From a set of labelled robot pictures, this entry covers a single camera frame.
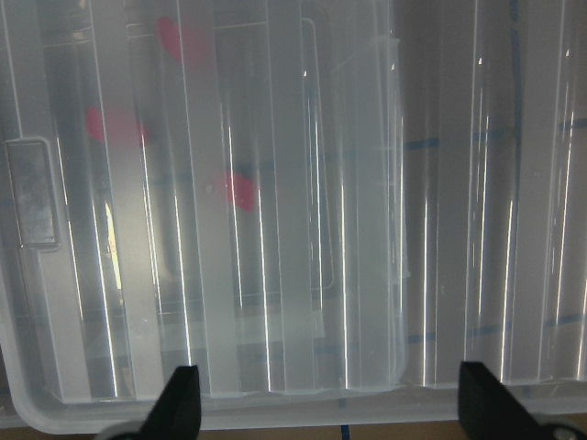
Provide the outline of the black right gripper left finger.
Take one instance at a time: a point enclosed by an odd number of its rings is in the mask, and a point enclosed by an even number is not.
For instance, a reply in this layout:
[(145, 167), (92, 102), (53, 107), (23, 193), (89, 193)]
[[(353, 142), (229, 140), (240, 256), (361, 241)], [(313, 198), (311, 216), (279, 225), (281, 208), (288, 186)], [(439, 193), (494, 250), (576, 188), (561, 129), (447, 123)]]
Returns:
[(177, 367), (140, 426), (138, 439), (196, 439), (201, 423), (198, 367)]

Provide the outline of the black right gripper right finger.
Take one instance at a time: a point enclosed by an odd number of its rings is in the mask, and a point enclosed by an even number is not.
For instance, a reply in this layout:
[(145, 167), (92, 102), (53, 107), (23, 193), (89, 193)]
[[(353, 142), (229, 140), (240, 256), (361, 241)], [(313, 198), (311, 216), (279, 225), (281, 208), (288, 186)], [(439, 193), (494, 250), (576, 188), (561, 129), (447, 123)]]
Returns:
[(459, 423), (469, 439), (554, 439), (481, 362), (462, 361)]

